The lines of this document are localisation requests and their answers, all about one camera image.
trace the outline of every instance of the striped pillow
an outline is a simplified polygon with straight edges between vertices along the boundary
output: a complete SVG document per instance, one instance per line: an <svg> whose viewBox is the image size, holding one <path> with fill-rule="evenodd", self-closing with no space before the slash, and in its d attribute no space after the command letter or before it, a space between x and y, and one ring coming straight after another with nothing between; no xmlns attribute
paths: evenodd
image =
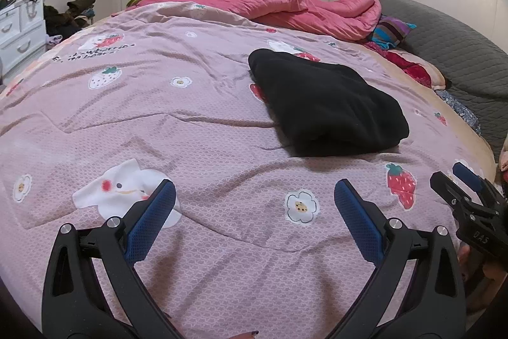
<svg viewBox="0 0 508 339"><path fill-rule="evenodd" d="M395 48L412 29L414 24L407 24L396 17L381 15L378 25L371 34L372 41L383 49Z"/></svg>

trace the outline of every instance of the bedspread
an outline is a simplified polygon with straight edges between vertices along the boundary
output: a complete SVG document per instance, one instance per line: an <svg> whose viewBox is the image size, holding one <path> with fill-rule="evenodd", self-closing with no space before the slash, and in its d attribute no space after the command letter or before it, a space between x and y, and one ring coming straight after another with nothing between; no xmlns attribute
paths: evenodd
<svg viewBox="0 0 508 339"><path fill-rule="evenodd" d="M281 28L296 29L336 39L357 41L378 23L378 0L143 0L138 6L160 2L193 1Z"/></svg>
<svg viewBox="0 0 508 339"><path fill-rule="evenodd" d="M291 156L251 79L248 56L259 48L353 68L399 101L410 136L382 153ZM186 337L250 330L266 339L325 337L373 270L335 207L335 183L349 179L408 227L444 225L454 235L430 176L449 173L457 160L483 174L471 152L478 148L470 151L456 136L454 123L463 121L377 59L357 44L193 2L144 6L73 37L0 101L2 280L40 325L59 227L100 226L169 177L178 203L135 268ZM100 265L97 273L125 320Z"/></svg>

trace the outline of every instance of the silver bolt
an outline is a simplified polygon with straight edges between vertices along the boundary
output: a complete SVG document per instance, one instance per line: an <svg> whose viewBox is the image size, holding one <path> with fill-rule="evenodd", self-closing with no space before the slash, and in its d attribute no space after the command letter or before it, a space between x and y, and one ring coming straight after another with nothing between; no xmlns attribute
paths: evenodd
<svg viewBox="0 0 508 339"><path fill-rule="evenodd" d="M388 223L392 229L400 229L402 227L402 221L399 219L390 219Z"/></svg>
<svg viewBox="0 0 508 339"><path fill-rule="evenodd" d="M70 230L72 230L72 226L69 223L64 224L62 227L60 227L60 233L62 234L67 234L70 232Z"/></svg>
<svg viewBox="0 0 508 339"><path fill-rule="evenodd" d="M446 229L445 226L438 226L438 233L441 236L446 236L448 234L448 230Z"/></svg>
<svg viewBox="0 0 508 339"><path fill-rule="evenodd" d="M114 229L115 227L118 227L119 224L120 224L120 219L118 217L111 217L107 222L108 227L111 227L112 229Z"/></svg>

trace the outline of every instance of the blue gripper pad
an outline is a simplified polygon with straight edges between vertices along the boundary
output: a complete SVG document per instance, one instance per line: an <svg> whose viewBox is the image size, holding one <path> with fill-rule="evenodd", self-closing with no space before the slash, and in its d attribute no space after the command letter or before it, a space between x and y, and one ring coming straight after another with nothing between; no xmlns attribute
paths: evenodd
<svg viewBox="0 0 508 339"><path fill-rule="evenodd" d="M125 261L133 266L145 260L164 222L175 206L176 188L171 181L158 192L127 236Z"/></svg>
<svg viewBox="0 0 508 339"><path fill-rule="evenodd" d="M483 190L482 180L476 174L474 174L473 171L468 169L463 163L457 162L454 164L453 174L475 193L479 193Z"/></svg>
<svg viewBox="0 0 508 339"><path fill-rule="evenodd" d="M335 185L335 205L344 219L363 258L378 267L384 257L383 238L363 208L359 196L340 180Z"/></svg>

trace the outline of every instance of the headboard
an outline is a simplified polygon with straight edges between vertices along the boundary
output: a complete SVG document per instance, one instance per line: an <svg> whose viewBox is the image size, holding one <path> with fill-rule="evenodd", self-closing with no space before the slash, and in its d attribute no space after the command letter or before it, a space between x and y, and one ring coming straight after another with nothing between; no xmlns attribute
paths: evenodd
<svg viewBox="0 0 508 339"><path fill-rule="evenodd" d="M479 118L497 159L508 131L508 55L443 12L412 0L379 1L383 14L417 25L399 46L450 80L449 92Z"/></svg>

